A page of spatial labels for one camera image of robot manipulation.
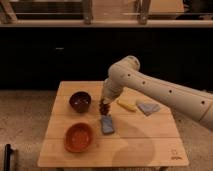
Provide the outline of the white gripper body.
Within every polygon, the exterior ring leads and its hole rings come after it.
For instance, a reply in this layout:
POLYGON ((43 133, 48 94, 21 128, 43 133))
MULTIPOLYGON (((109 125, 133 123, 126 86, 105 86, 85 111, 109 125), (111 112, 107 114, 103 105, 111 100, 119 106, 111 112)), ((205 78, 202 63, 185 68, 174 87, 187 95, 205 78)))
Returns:
POLYGON ((123 92, 123 86, 118 85, 111 79, 106 79, 103 83, 101 99, 111 99, 112 102, 123 92))

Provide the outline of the yellowish gripper fingers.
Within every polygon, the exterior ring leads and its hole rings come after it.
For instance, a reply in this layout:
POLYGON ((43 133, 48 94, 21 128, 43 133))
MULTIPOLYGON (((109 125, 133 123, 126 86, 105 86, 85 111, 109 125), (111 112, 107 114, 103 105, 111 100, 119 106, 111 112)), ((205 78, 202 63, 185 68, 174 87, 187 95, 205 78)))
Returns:
POLYGON ((110 104, 110 103, 112 103, 112 100, 105 98, 105 99, 102 100, 102 103, 103 104, 110 104))

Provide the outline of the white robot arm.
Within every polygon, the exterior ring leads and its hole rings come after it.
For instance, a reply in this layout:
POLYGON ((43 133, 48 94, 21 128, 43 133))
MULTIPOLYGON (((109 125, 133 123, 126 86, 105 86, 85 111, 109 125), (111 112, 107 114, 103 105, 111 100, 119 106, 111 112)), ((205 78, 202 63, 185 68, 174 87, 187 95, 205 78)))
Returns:
POLYGON ((213 132, 213 94, 147 76, 139 69, 140 61, 132 55, 112 64, 103 83, 103 103, 112 103, 127 87, 187 115, 213 132))

